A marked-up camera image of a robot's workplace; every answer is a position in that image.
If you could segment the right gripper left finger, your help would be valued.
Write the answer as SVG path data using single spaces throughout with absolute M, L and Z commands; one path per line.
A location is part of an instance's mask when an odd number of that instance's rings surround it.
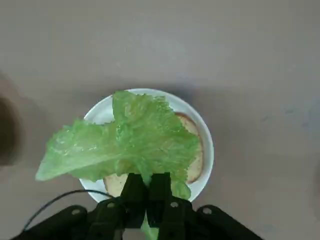
M 147 204 L 147 188 L 141 175 L 130 173 L 121 195 L 109 196 L 88 211 L 81 205 L 69 206 L 30 227 L 31 222 L 54 202 L 77 193 L 63 193 L 42 206 L 26 223 L 16 240 L 120 240 L 126 228 L 139 229 Z

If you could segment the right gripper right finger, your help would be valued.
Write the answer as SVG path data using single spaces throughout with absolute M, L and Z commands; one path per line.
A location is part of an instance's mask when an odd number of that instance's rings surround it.
M 188 200 L 174 197 L 169 173 L 151 177 L 147 220 L 159 240 L 260 240 L 261 237 L 214 205 L 193 210 Z

